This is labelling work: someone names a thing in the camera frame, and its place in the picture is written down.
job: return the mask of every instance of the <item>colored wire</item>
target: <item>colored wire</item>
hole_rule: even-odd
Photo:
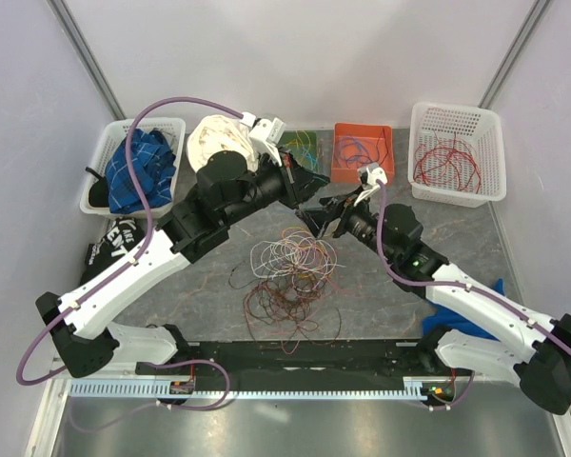
[[[387,187],[381,181],[379,181],[379,186],[381,187],[382,198],[381,198],[381,207],[379,209],[379,217],[377,220],[376,248],[377,248],[377,254],[379,254],[379,258],[381,259],[381,262],[383,263],[387,274],[391,276],[391,278],[393,278],[394,281],[404,284],[405,286],[410,286],[414,288],[419,288],[419,287],[436,288],[441,286],[447,286],[449,288],[462,288],[465,290],[469,290],[469,293],[471,292],[478,293],[481,296],[488,298],[489,300],[492,300],[493,302],[507,309],[516,317],[526,322],[527,325],[537,330],[539,333],[541,333],[543,336],[545,336],[547,339],[549,339],[552,343],[554,343],[556,346],[558,346],[560,349],[566,352],[567,355],[571,357],[571,348],[565,342],[563,342],[560,338],[554,336],[541,324],[538,324],[534,320],[529,319],[529,317],[526,314],[524,314],[522,311],[518,310],[517,308],[507,303],[500,295],[497,294],[497,292],[494,292],[492,290],[485,290],[483,288],[477,288],[476,286],[468,287],[468,285],[457,281],[410,281],[409,279],[405,279],[402,276],[400,276],[398,273],[396,273],[387,262],[387,259],[384,256],[384,251],[383,251],[383,242],[382,242],[383,221],[384,221],[384,212],[387,207]]]
[[[306,141],[301,138],[300,132],[306,136]],[[315,154],[313,153],[311,149],[313,144],[311,137],[308,135],[306,130],[296,130],[295,134],[296,138],[288,141],[284,144],[284,147],[292,151],[294,158],[296,158],[303,167],[306,167],[311,171],[315,171],[316,173],[320,172],[322,155],[319,150],[317,150]]]
[[[300,340],[295,340],[293,348],[286,347],[294,336],[300,334],[311,341],[308,333],[319,328],[314,319],[325,300],[319,301],[318,306],[314,303],[325,294],[328,278],[339,265],[335,249],[326,241],[316,240],[308,231],[286,228],[282,236],[279,241],[263,241],[252,248],[250,266],[257,279],[246,285],[256,283],[244,297],[243,307],[247,329],[254,341],[258,341],[255,330],[263,326],[265,333],[282,338],[282,350],[291,354],[300,344]],[[236,288],[230,278],[228,283]],[[339,317],[336,336],[326,344],[331,344],[341,332],[342,317],[338,309],[336,312]]]
[[[452,402],[448,402],[446,405],[441,406],[441,407],[430,407],[429,410],[430,411],[444,411],[444,410],[450,410],[452,407],[456,406],[457,404],[459,404],[460,402],[463,401],[463,399],[467,396],[467,394],[469,393],[469,388],[472,387],[472,383],[474,382],[474,377],[476,377],[476,373],[474,373],[473,371],[471,372],[471,374],[469,375],[469,381],[467,381],[467,384],[465,385],[465,387],[463,388],[463,391],[461,392],[461,395],[459,395],[459,397],[453,397],[453,401]]]
[[[450,369],[450,382],[448,383],[448,386],[451,387],[455,384],[455,380],[457,379],[457,370],[454,368]]]
[[[389,156],[389,145],[384,129],[376,139],[343,136],[336,142],[334,158],[340,168],[358,169],[376,162],[382,165]]]
[[[337,267],[336,251],[328,242],[297,228],[287,228],[282,234],[281,240],[261,241],[249,252],[251,270],[257,278],[273,279],[296,272],[315,273],[323,281]]]
[[[415,150],[413,179],[433,188],[478,193],[482,185],[480,169],[474,160],[474,148],[455,134],[452,140],[440,140],[437,146],[421,143]]]
[[[68,419],[69,419],[69,423],[72,425],[72,427],[81,433],[96,433],[98,431],[102,431],[108,427],[111,427],[114,424],[117,424],[117,423],[127,419],[128,417],[131,417],[132,415],[137,414],[138,412],[144,411],[150,407],[167,407],[169,409],[175,408],[175,409],[183,409],[183,410],[187,410],[187,411],[211,411],[211,410],[216,409],[219,405],[221,405],[224,402],[224,400],[227,398],[228,394],[230,393],[230,378],[228,377],[228,373],[226,372],[226,370],[221,365],[216,364],[215,362],[212,362],[210,360],[186,360],[185,362],[178,362],[176,364],[166,364],[166,365],[156,365],[156,364],[151,364],[151,363],[146,362],[146,365],[148,365],[152,368],[156,368],[156,369],[170,369],[170,368],[178,368],[178,367],[186,367],[186,366],[194,367],[195,365],[209,365],[212,368],[218,369],[218,371],[220,371],[222,373],[222,375],[225,377],[225,381],[226,381],[225,391],[218,400],[216,400],[215,402],[213,402],[210,405],[206,405],[203,407],[191,407],[191,406],[187,406],[187,405],[171,405],[171,404],[168,405],[168,404],[160,402],[159,400],[157,400],[156,402],[152,402],[152,403],[145,403],[143,405],[140,405],[139,407],[135,407],[131,411],[126,412],[125,414],[117,417],[116,419],[112,419],[108,423],[103,424],[102,426],[99,426],[99,427],[95,427],[95,428],[85,428],[85,427],[81,427],[78,424],[76,424],[76,422],[74,421],[74,418],[72,417],[72,407],[70,407],[68,410]]]
[[[448,383],[448,387],[453,388],[453,398],[452,400],[444,400],[443,398],[440,398],[438,395],[436,395],[435,392],[431,392],[431,396],[434,397],[436,400],[438,400],[439,402],[444,403],[445,405],[452,405],[453,402],[455,401],[455,399],[457,398],[457,384],[454,383],[454,378],[451,377],[450,383]]]
[[[142,112],[140,112],[135,117],[135,119],[133,119],[133,122],[129,126],[129,131],[127,134],[127,138],[125,140],[125,159],[127,161],[127,169],[129,172],[129,176],[131,177],[131,182],[133,183],[133,186],[135,187],[135,191],[137,192],[138,196],[140,197],[140,201],[142,202],[142,206],[144,207],[144,213],[146,214],[147,227],[148,227],[148,231],[146,232],[146,236],[144,237],[144,240],[142,242],[142,246],[140,246],[140,248],[133,254],[133,259],[135,261],[139,260],[140,257],[142,257],[142,255],[144,255],[144,253],[146,252],[148,246],[150,245],[150,242],[152,241],[152,232],[154,231],[154,229],[153,229],[153,219],[152,219],[152,212],[150,210],[150,205],[148,204],[148,199],[146,198],[144,191],[142,190],[142,187],[140,186],[140,182],[138,181],[137,176],[135,175],[135,169],[133,168],[133,163],[131,160],[131,140],[133,138],[133,132],[135,132],[135,129],[137,128],[137,125],[140,123],[140,121],[142,119],[144,119],[144,117],[146,117],[146,115],[149,114],[151,111],[153,111],[153,110],[155,110],[155,109],[157,109],[163,105],[168,105],[170,103],[180,103],[180,102],[188,102],[188,103],[193,103],[193,104],[198,104],[198,105],[205,105],[207,107],[219,109],[219,110],[222,110],[222,111],[224,111],[224,112],[226,112],[226,113],[228,113],[228,114],[230,114],[230,115],[232,115],[238,119],[243,119],[243,117],[244,117],[244,115],[239,111],[235,111],[234,109],[227,108],[223,105],[219,105],[217,103],[210,102],[210,101],[204,100],[202,98],[172,97],[172,98],[166,98],[164,100],[160,100],[158,102],[153,103],[149,107],[143,109]],[[87,291],[85,294],[83,294],[80,298],[78,298],[76,300],[76,305],[82,306],[95,293],[97,293],[99,290],[101,290],[102,288],[107,286],[109,283],[111,283],[114,279],[119,277],[124,271],[126,271],[132,265],[134,265],[134,263],[125,262],[121,267],[116,269],[112,274],[107,276],[103,281],[98,283],[96,286],[94,286],[89,291]],[[38,336],[31,342],[28,349],[24,352],[24,355],[21,358],[21,361],[19,362],[19,365],[17,366],[17,370],[15,373],[15,378],[17,380],[17,383],[19,383],[21,386],[35,386],[37,384],[43,383],[43,382],[47,381],[48,379],[52,378],[53,376],[61,373],[62,371],[64,371],[66,369],[66,367],[63,366],[63,367],[60,367],[56,370],[50,371],[45,376],[41,376],[40,378],[31,379],[31,380],[25,379],[23,376],[24,369],[26,367],[26,364],[28,363],[28,360],[30,359],[30,356],[36,350],[36,348],[38,347],[40,342],[43,340],[43,338],[45,336],[47,336],[49,334],[49,332],[53,328],[55,328],[55,326],[57,326],[60,322],[62,322],[64,319],[66,319],[66,317],[68,317],[69,314],[73,310],[74,310],[74,308],[68,308],[68,309],[65,309],[63,312],[60,312],[54,319],[52,319],[49,322],[49,324],[45,328],[43,328],[43,330],[38,334]]]

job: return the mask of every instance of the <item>blue plaid cloth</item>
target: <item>blue plaid cloth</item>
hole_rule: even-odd
[[[133,132],[131,158],[135,176],[151,208],[159,208],[171,202],[171,178],[175,174],[175,156],[159,130],[145,133]],[[131,214],[142,209],[142,202],[129,176],[125,159],[125,140],[106,165],[108,180],[108,204],[110,212]]]

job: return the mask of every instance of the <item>orange container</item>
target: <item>orange container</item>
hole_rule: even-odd
[[[338,123],[334,126],[333,183],[358,184],[359,167],[376,162],[393,183],[395,163],[391,127]]]

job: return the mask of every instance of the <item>mesh basket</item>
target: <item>mesh basket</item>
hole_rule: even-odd
[[[468,143],[480,179],[477,186],[458,190],[461,180],[471,179],[473,163],[460,162],[460,170],[443,168],[444,179],[439,184],[416,182],[419,150],[429,150],[454,140]],[[427,168],[438,169],[441,162],[430,157]],[[408,148],[408,181],[412,195],[422,200],[475,208],[488,201],[505,197],[505,161],[503,156],[502,124],[499,116],[488,109],[417,103],[412,110]]]
[[[129,126],[133,122],[133,119],[127,119],[125,121],[116,121],[108,124],[104,129],[104,133],[99,140],[97,149],[93,154],[90,167],[100,173],[105,174],[106,165],[108,160],[112,157],[112,154],[119,147],[121,142],[127,136],[129,132]],[[142,119],[138,124],[138,129],[145,132],[150,132],[153,129],[158,129],[165,135],[165,138],[169,142],[171,150],[175,154],[175,159],[173,161],[173,166],[175,167],[175,174],[171,178],[171,185],[169,189],[171,190],[171,198],[175,196],[175,185],[178,180],[178,171],[180,169],[180,160],[182,159],[182,152],[184,150],[184,135],[186,133],[186,124],[182,119],[171,118],[171,117],[155,117]],[[116,219],[117,217],[123,217],[123,214],[113,214],[110,212],[109,208],[95,208],[89,204],[89,190],[91,186],[97,181],[93,175],[89,174],[87,181],[85,182],[85,188],[83,189],[83,195],[80,198],[80,209],[86,214],[99,214],[105,216],[109,219]],[[153,208],[151,210],[152,216],[159,218],[171,209],[173,206],[173,201],[167,203],[159,208]],[[135,211],[131,214],[127,214],[127,217],[137,217],[145,218],[146,214],[143,210]]]

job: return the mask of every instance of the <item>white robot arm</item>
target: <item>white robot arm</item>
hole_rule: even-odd
[[[46,293],[36,301],[47,324],[65,315],[50,333],[73,377],[88,376],[110,362],[168,361],[183,341],[176,327],[128,328],[112,323],[114,317],[154,285],[224,243],[232,224],[275,201],[295,209],[328,183],[326,177],[300,167],[286,151],[277,150],[281,121],[255,124],[248,118],[248,122],[257,126],[250,138],[263,153],[256,172],[247,169],[237,152],[217,151],[197,171],[197,185],[187,198],[153,229],[143,255],[136,255],[141,242],[87,284],[61,297]],[[421,241],[423,226],[410,207],[389,205],[379,226],[367,199],[386,177],[375,165],[359,174],[362,186],[354,192],[321,199],[322,208],[298,214],[311,232],[323,236],[327,226],[339,220],[333,236],[348,232],[373,250],[381,246],[400,278],[396,279],[400,288],[453,309],[499,340],[437,328],[418,344],[420,357],[428,363],[433,358],[448,367],[508,380],[541,407],[563,414],[571,405],[571,356],[535,325],[571,350],[571,316],[557,321],[505,298],[497,303],[492,291]],[[78,305],[90,289],[127,263],[131,267]]]
[[[295,209],[329,182],[277,149],[282,121],[244,114],[243,122],[251,127],[249,137],[261,156],[255,172],[247,169],[241,154],[216,151],[197,171],[197,185],[186,199],[152,229],[141,256],[144,241],[76,290],[62,296],[47,292],[36,301],[46,324],[57,315],[65,316],[50,333],[73,377],[88,376],[108,363],[169,360],[182,340],[176,327],[129,328],[113,319],[163,279],[224,243],[232,224],[276,201]],[[103,283],[90,298],[83,298]]]
[[[354,192],[320,199],[321,209],[299,213],[313,234],[323,236],[339,220],[332,236],[348,232],[377,251],[398,287],[459,313],[499,340],[435,328],[418,344],[420,357],[509,381],[539,406],[564,414],[571,405],[571,316],[556,320],[524,308],[469,277],[421,241],[423,226],[411,207],[385,202],[372,215],[367,199],[386,178],[376,164],[358,174],[362,186]]]

